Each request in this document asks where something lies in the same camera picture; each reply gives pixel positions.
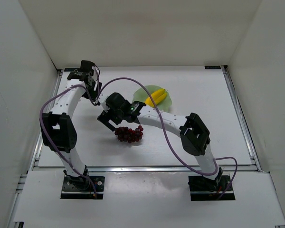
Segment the purple fake grape bunch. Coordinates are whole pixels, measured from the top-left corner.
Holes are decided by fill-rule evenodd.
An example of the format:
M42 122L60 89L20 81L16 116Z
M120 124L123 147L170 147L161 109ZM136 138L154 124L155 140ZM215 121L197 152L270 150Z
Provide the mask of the purple fake grape bunch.
M120 142L136 143L142 139L143 131L144 129L141 125L135 129L122 126L116 128L114 134Z

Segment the yellow fake banana bunch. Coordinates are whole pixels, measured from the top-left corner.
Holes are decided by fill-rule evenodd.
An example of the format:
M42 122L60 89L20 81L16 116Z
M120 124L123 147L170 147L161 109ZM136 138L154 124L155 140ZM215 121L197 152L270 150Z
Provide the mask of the yellow fake banana bunch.
M151 94L151 97L153 101L155 102L156 105L161 103L165 98L167 97L168 93L166 92L165 89L159 89ZM148 106L151 106L152 108L155 107L153 101L151 100L150 97L146 98L145 104Z

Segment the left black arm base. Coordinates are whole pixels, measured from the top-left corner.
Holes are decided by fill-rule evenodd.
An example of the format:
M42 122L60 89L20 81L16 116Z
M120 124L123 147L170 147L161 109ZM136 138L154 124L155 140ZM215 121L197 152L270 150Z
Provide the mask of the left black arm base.
M72 200L102 200L105 188L105 176L90 176L95 189L89 181L84 178L73 178L65 176L61 188L61 199Z

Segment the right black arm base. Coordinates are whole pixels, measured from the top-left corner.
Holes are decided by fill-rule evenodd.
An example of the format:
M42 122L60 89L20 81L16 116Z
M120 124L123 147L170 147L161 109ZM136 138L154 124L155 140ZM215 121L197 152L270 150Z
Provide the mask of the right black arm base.
M229 175L223 175L218 183L202 176L189 176L191 201L236 200Z

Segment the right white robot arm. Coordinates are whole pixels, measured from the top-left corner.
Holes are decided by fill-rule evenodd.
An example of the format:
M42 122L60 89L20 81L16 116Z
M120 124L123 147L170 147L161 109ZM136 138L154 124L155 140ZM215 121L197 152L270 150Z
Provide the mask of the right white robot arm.
M184 151L195 157L201 169L198 174L215 184L220 181L222 171L211 152L210 132L197 114L181 116L160 112L143 102L130 103L119 93L101 94L97 103L103 108L97 119L111 131L122 121L168 131L180 137Z

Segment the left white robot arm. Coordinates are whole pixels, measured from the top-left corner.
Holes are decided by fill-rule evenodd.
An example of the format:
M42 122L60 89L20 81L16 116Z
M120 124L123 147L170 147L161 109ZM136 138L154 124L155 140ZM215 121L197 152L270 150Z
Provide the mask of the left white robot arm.
M81 98L98 105L96 99L102 85L99 75L95 63L82 60L80 68L69 73L65 89L47 101L39 114L43 144L59 156L65 175L75 180L88 180L89 174L76 151L77 133L72 117Z

